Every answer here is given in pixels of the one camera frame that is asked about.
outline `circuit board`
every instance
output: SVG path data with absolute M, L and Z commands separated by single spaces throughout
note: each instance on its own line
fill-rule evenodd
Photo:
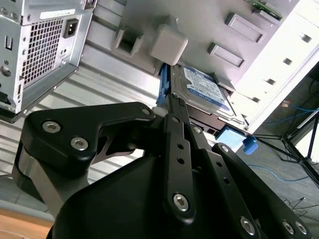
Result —
M 262 10 L 279 21 L 283 18 L 279 13 L 277 13 L 276 11 L 272 10 L 270 7 L 262 4 L 261 2 L 257 0 L 244 0 L 244 1 L 248 2 L 255 9 Z

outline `blue plastic clip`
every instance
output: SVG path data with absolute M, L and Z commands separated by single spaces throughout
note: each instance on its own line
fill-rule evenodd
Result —
M 170 89 L 170 81 L 168 77 L 168 65 L 163 64 L 160 70 L 160 85 L 159 85 L 159 97 L 156 101 L 157 105 L 161 105 L 164 103 L 164 100 Z

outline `silver metal frame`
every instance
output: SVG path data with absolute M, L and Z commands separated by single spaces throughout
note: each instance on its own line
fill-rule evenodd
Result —
M 10 76 L 0 72 L 0 92 L 6 94 L 10 102 L 0 102 L 0 109 L 18 114 L 77 69 L 96 3 L 96 0 L 93 4 L 88 4 L 88 0 L 5 0 L 0 3 L 0 42 L 12 41 L 12 50 L 0 47 L 0 68 L 9 68 L 11 72 Z M 79 21 L 76 34 L 63 38 L 67 20 L 75 18 Z M 54 49 L 54 66 L 39 79 L 24 85 L 22 64 L 28 58 L 31 28 L 53 19 L 63 20 L 58 46 Z

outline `hard drive label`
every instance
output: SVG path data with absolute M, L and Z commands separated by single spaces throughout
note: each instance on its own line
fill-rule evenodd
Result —
M 191 82 L 191 84 L 187 84 L 189 92 L 225 110 L 229 110 L 225 105 L 224 96 L 212 77 L 189 67 L 184 67 L 184 73 L 185 77 Z

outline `black cable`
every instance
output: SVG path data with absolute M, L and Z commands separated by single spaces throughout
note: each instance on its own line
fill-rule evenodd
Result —
M 314 207 L 318 207 L 319 204 L 317 205 L 312 205 L 312 206 L 309 206 L 309 207 L 304 207 L 304 208 L 296 208 L 296 210 L 300 210 L 300 209 L 307 209 L 307 208 L 314 208 Z
M 306 199 L 305 197 L 302 197 L 299 199 L 299 201 L 293 206 L 293 210 L 296 208 L 296 206 L 301 203 L 304 199 Z
M 309 218 L 309 219 L 311 219 L 311 220 L 314 220 L 314 221 L 316 221 L 316 222 L 319 222 L 319 220 L 317 220 L 317 219 L 314 219 L 314 218 L 311 218 L 311 217 L 308 217 L 308 216 L 304 216 L 304 215 L 302 215 L 302 216 L 300 216 L 300 217 L 305 217 L 305 218 Z

